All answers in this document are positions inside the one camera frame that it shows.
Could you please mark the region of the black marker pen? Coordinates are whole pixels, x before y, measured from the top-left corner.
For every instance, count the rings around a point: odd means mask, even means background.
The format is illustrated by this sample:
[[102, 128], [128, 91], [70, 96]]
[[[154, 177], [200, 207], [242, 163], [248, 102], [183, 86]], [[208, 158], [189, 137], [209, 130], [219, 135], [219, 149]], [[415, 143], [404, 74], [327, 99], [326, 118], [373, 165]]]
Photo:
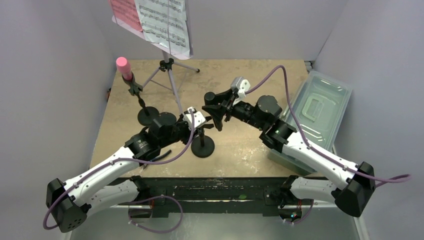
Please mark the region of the black marker pen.
[[205, 93], [203, 99], [205, 106], [216, 105], [216, 94], [212, 91]]

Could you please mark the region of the black microphone stand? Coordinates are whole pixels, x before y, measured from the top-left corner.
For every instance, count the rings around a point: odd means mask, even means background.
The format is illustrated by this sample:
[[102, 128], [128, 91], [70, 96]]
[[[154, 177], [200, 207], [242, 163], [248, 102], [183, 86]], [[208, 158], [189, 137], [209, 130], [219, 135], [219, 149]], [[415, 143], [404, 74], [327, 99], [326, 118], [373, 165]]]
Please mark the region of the black microphone stand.
[[145, 101], [141, 98], [140, 93], [143, 91], [143, 87], [136, 83], [135, 75], [132, 71], [130, 71], [125, 78], [122, 76], [124, 82], [129, 86], [128, 92], [131, 96], [136, 96], [138, 100], [138, 104], [141, 107], [140, 111], [137, 114], [138, 122], [145, 127], [148, 127], [152, 124], [153, 120], [159, 116], [159, 111], [157, 108], [153, 106], [146, 106]]
[[215, 150], [213, 139], [205, 135], [203, 128], [197, 130], [197, 136], [191, 141], [191, 152], [198, 158], [207, 158]]

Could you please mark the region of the lilac music stand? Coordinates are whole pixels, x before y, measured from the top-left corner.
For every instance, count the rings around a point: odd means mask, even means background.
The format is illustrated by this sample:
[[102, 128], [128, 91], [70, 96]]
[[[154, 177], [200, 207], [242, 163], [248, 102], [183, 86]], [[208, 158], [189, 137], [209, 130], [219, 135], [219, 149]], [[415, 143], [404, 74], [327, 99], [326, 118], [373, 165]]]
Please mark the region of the lilac music stand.
[[147, 80], [138, 85], [143, 89], [153, 82], [154, 76], [162, 71], [167, 73], [180, 113], [183, 107], [176, 86], [173, 66], [179, 66], [196, 73], [199, 68], [182, 63], [193, 56], [188, 5], [184, 0], [110, 0], [112, 20], [118, 26], [149, 42], [162, 52], [162, 60]]

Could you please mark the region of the pink toy microphone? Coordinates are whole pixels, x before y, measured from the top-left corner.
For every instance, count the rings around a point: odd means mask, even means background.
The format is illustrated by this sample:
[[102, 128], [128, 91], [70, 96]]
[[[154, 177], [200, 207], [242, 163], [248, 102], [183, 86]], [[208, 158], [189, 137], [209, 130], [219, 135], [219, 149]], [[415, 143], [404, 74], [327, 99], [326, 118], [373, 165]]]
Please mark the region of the pink toy microphone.
[[131, 64], [129, 61], [123, 57], [120, 56], [115, 61], [117, 70], [121, 73], [121, 76], [126, 81], [132, 81], [133, 80], [133, 72], [131, 68]]

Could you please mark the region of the white sheet music page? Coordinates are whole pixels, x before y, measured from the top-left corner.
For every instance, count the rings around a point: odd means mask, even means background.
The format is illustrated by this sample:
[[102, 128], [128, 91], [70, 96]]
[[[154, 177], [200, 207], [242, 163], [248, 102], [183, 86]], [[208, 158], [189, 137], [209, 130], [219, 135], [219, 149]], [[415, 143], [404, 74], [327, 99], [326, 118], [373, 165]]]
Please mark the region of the white sheet music page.
[[180, 59], [191, 57], [186, 1], [136, 0], [144, 39]]

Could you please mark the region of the pink sheet music page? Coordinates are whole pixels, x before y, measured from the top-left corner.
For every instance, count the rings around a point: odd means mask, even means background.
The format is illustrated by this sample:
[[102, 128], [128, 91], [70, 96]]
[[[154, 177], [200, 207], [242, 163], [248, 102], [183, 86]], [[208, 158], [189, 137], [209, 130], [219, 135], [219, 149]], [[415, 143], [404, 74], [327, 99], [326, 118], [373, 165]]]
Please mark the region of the pink sheet music page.
[[108, 2], [114, 17], [138, 32], [143, 31], [134, 0], [109, 0]]

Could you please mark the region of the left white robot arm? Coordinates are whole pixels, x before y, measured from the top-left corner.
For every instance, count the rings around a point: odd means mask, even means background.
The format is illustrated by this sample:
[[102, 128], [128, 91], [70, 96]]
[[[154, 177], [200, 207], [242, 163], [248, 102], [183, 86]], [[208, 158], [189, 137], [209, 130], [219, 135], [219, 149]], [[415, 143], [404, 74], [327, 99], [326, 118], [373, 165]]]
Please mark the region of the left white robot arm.
[[146, 203], [149, 191], [138, 177], [115, 186], [111, 182], [139, 167], [177, 160], [194, 144], [203, 128], [214, 127], [209, 123], [211, 120], [212, 117], [204, 116], [193, 107], [180, 117], [160, 113], [149, 126], [99, 164], [65, 181], [51, 180], [46, 189], [47, 212], [42, 227], [67, 233], [103, 209], [129, 202]]

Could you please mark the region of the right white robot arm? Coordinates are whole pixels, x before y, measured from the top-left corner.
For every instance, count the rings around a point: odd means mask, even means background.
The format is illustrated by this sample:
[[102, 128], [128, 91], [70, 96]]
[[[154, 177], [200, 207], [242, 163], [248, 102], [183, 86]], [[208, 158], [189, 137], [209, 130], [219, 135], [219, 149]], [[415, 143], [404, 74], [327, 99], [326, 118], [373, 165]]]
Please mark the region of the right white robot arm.
[[281, 189], [280, 196], [288, 204], [300, 199], [334, 203], [352, 217], [360, 217], [376, 190], [374, 168], [367, 162], [357, 164], [343, 159], [318, 145], [304, 140], [294, 126], [280, 119], [282, 108], [271, 95], [262, 95], [255, 105], [236, 101], [238, 94], [229, 89], [204, 95], [202, 110], [207, 112], [217, 128], [236, 118], [261, 131], [259, 138], [272, 150], [303, 162], [325, 179], [306, 179], [291, 176]]

